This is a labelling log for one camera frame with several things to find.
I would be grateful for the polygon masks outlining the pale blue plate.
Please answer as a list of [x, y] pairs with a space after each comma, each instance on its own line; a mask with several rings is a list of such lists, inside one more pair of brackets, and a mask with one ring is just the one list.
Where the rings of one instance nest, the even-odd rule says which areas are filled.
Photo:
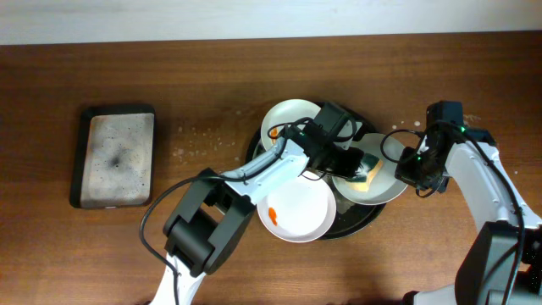
[[360, 141], [351, 144], [351, 147], [378, 157], [383, 166], [373, 178], [368, 191], [355, 191], [346, 184], [344, 179], [332, 177], [335, 189], [346, 199], [362, 205], [380, 205], [400, 196], [407, 188], [406, 183], [395, 178], [397, 164], [386, 159], [380, 151], [383, 138], [383, 134], [368, 133]]

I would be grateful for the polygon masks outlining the green yellow sponge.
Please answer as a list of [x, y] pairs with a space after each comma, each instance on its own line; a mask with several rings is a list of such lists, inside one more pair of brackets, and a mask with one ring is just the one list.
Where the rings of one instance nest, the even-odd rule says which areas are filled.
[[353, 178], [346, 180], [346, 185], [359, 192], [367, 192], [372, 180], [383, 166], [383, 161], [370, 153], [363, 155], [362, 161]]

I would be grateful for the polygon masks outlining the cream white plate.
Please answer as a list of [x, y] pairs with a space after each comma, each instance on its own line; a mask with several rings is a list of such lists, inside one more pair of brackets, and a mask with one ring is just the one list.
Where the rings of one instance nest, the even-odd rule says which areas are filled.
[[313, 119], [320, 109], [321, 107], [316, 103], [304, 99], [289, 99], [273, 106], [266, 113], [261, 124], [260, 136], [263, 148], [269, 150], [276, 142], [268, 137], [268, 130], [273, 126], [279, 125], [272, 131], [272, 134], [277, 136], [283, 123], [294, 122], [304, 117]]

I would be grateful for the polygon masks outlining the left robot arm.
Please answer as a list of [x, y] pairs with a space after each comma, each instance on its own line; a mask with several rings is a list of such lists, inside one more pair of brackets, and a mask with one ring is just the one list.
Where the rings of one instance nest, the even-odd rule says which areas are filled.
[[362, 162], [359, 148], [338, 147], [334, 137], [311, 124], [287, 124], [275, 145], [238, 169], [217, 174], [204, 169], [171, 186], [157, 199], [185, 186], [163, 226], [161, 255], [146, 249], [165, 265], [154, 304], [189, 304], [205, 276], [214, 273], [235, 250], [257, 205], [272, 191], [307, 169], [350, 179]]

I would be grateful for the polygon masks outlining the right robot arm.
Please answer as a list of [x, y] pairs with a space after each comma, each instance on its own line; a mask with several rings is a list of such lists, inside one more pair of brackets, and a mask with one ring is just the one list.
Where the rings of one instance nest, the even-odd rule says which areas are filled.
[[451, 147], [445, 172], [456, 181], [478, 236], [455, 282], [410, 291], [402, 304], [541, 303], [541, 218], [524, 202], [496, 147], [465, 141]]

